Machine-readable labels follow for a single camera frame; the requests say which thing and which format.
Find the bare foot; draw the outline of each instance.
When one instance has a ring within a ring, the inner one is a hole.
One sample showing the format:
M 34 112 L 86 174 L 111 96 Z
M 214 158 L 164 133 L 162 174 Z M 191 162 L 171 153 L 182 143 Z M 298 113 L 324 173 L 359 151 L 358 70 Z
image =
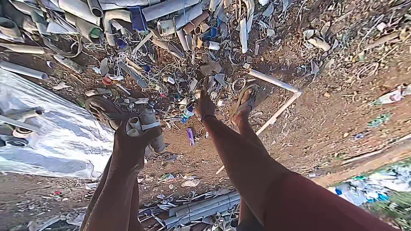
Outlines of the bare foot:
M 250 95 L 252 92 L 253 92 L 252 88 L 247 89 L 247 91 L 245 91 L 244 95 L 241 98 L 241 104 L 245 103 L 250 98 Z M 251 105 L 249 105 L 248 107 L 244 108 L 241 111 L 237 111 L 237 113 L 233 116 L 233 119 L 231 120 L 232 123 L 235 126 L 238 126 L 241 120 L 248 120 L 248 116 L 250 115 L 250 112 L 251 112 Z

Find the leg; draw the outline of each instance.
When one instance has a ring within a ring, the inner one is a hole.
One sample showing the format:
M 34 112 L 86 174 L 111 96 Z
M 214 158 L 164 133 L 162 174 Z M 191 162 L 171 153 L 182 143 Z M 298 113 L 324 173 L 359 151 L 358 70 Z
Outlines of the leg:
M 238 100 L 241 100 L 240 104 L 245 103 L 250 98 L 250 95 L 252 92 L 253 92 L 253 89 L 251 88 L 247 89 L 243 97 L 241 99 L 238 99 Z M 233 119 L 231 121 L 234 125 L 237 125 L 240 131 L 240 135 L 242 137 L 260 146 L 261 148 L 265 148 L 260 138 L 258 138 L 254 130 L 251 128 L 250 123 L 248 122 L 248 117 L 250 115 L 250 112 L 251 112 L 251 105 L 244 108 L 242 111 L 238 111 L 233 116 Z M 246 221 L 247 224 L 249 224 L 250 222 L 253 223 L 253 221 L 254 221 L 254 224 L 258 223 L 251 209 L 248 207 L 245 201 L 242 198 L 240 198 L 240 218 L 238 219 L 238 223 L 241 224 L 243 221 Z

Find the soil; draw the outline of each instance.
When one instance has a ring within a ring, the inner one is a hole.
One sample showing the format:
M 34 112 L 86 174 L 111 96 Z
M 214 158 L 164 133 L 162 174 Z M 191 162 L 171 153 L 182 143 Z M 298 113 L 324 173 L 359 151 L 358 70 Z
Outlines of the soil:
M 252 57 L 251 68 L 303 90 L 302 96 L 280 115 L 276 123 L 259 135 L 274 159 L 306 177 L 309 177 L 309 173 L 311 176 L 314 173 L 316 178 L 330 174 L 335 176 L 363 164 L 359 161 L 342 165 L 344 159 L 386 147 L 411 132 L 410 96 L 392 104 L 369 105 L 370 102 L 397 86 L 411 84 L 409 40 L 376 47 L 367 51 L 364 58 L 359 58 L 357 55 L 360 41 L 361 47 L 364 47 L 364 44 L 372 42 L 383 34 L 377 30 L 368 34 L 370 28 L 376 23 L 376 18 L 384 14 L 382 21 L 389 24 L 391 15 L 393 16 L 391 22 L 401 18 L 402 9 L 392 11 L 385 1 L 294 1 L 287 9 L 287 18 L 284 19 L 283 16 L 279 16 L 281 8 L 277 7 L 278 27 L 275 29 L 275 36 L 267 37 L 259 29 L 257 21 L 263 20 L 268 24 L 268 18 L 259 17 L 249 36 L 249 52 L 244 55 L 236 54 L 233 57 L 233 62 L 240 65 L 232 65 L 229 58 L 223 55 L 220 60 L 223 73 L 228 76 L 229 83 L 239 77 L 252 78 L 241 68 L 249 55 Z M 264 9 L 265 7 L 256 3 L 255 12 Z M 324 23 L 328 21 L 331 22 L 331 27 L 325 39 L 331 45 L 337 39 L 339 45 L 332 51 L 328 51 L 324 57 L 324 52 L 320 49 L 307 49 L 303 46 L 302 32 L 306 29 L 321 30 Z M 400 30 L 407 25 L 409 21 L 401 19 L 400 23 L 393 23 L 391 28 Z M 260 45 L 257 55 L 254 54 L 255 44 Z M 384 57 L 396 46 L 398 49 Z M 88 67 L 86 73 L 81 76 L 58 64 L 52 56 L 17 55 L 5 52 L 3 59 L 27 67 L 35 67 L 50 74 L 52 78 L 45 81 L 27 78 L 75 103 L 77 98 L 84 97 L 85 91 L 102 86 L 101 76 L 94 73 L 91 67 L 98 67 L 99 60 L 104 56 L 105 54 L 101 52 L 88 55 L 81 53 L 75 61 Z M 330 59 L 335 60 L 334 64 L 324 68 L 321 63 L 325 64 Z M 170 60 L 174 60 L 174 57 L 166 56 L 165 60 L 159 61 L 159 67 L 165 66 Z M 311 60 L 320 66 L 318 75 L 307 75 L 311 71 Z M 49 68 L 46 61 L 51 61 L 54 67 Z M 378 67 L 375 72 L 372 72 L 375 65 Z M 52 86 L 60 81 L 72 87 L 54 90 Z M 253 83 L 259 85 L 260 89 L 259 104 L 250 116 L 250 124 L 257 130 L 292 93 L 261 80 L 255 80 Z M 140 92 L 129 76 L 121 84 L 127 89 Z M 216 99 L 216 101 L 223 99 L 223 106 L 217 108 L 217 117 L 227 125 L 237 96 L 238 94 L 227 95 L 227 92 L 222 90 Z M 384 113 L 392 113 L 386 123 L 376 128 L 368 126 L 368 122 Z M 185 125 L 178 122 L 175 124 L 176 126 L 171 128 L 163 126 L 165 141 L 170 144 L 166 149 L 167 152 L 148 158 L 147 165 L 140 173 L 142 204 L 156 201 L 156 196 L 159 194 L 178 198 L 190 196 L 194 192 L 199 194 L 231 185 L 224 170 L 216 175 L 222 162 L 210 139 L 202 138 L 194 146 L 189 144 L 186 128 L 192 128 L 199 137 L 205 135 L 205 129 L 199 119 L 192 117 Z M 365 136 L 356 138 L 355 135 L 359 133 Z M 175 160 L 164 164 L 164 161 L 170 157 Z M 166 173 L 171 173 L 176 178 L 159 181 L 158 179 Z M 200 179 L 201 182 L 197 187 L 181 187 L 185 181 L 182 177 L 187 173 L 194 173 L 197 179 Z M 90 180 L 11 173 L 0 176 L 0 179 L 2 181 L 0 230 L 72 208 L 82 208 L 88 203 L 85 196 L 89 191 L 85 189 L 85 184 L 91 182 Z M 323 186 L 331 183 L 334 183 L 333 180 L 321 182 Z M 61 198 L 53 197 L 53 193 L 61 189 L 69 189 L 69 192 Z M 27 200 L 36 205 L 46 203 L 44 205 L 47 207 L 46 213 L 38 215 L 43 210 L 30 210 L 28 208 L 30 203 L 16 205 Z

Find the plastic sheet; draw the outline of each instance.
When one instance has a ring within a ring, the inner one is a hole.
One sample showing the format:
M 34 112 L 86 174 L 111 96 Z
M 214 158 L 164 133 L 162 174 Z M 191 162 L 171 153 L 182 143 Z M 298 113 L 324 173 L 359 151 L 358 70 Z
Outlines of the plastic sheet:
M 113 134 L 85 109 L 11 72 L 0 70 L 4 114 L 41 108 L 26 120 L 40 127 L 24 148 L 0 148 L 0 171 L 53 177 L 96 178 L 113 150 Z

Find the sandal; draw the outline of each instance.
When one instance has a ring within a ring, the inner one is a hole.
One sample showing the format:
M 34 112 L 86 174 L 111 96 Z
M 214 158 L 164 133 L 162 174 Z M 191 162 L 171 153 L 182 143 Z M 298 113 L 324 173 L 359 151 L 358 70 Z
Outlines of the sandal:
M 251 88 L 253 91 L 250 93 L 250 96 L 249 96 L 248 100 L 247 100 L 246 102 L 244 102 L 244 103 L 241 103 L 241 100 L 242 100 L 242 98 L 244 97 L 245 92 L 246 92 L 248 89 L 250 89 L 250 88 Z M 236 109 L 235 109 L 234 113 L 233 113 L 233 114 L 231 115 L 231 117 L 230 117 L 230 123 L 231 123 L 232 125 L 238 126 L 238 125 L 236 125 L 235 123 L 233 123 L 233 117 L 234 117 L 236 114 L 244 111 L 248 106 L 251 106 L 251 110 L 254 109 L 255 103 L 256 103 L 256 101 L 257 101 L 257 91 L 258 91 L 258 86 L 257 86 L 256 84 L 248 85 L 247 87 L 245 87 L 245 88 L 243 88 L 243 89 L 241 90 L 240 95 L 238 96 L 238 101 L 237 101 Z
M 113 130 L 118 129 L 121 120 L 126 116 L 126 113 L 110 100 L 97 95 L 89 97 L 84 106 L 97 121 Z

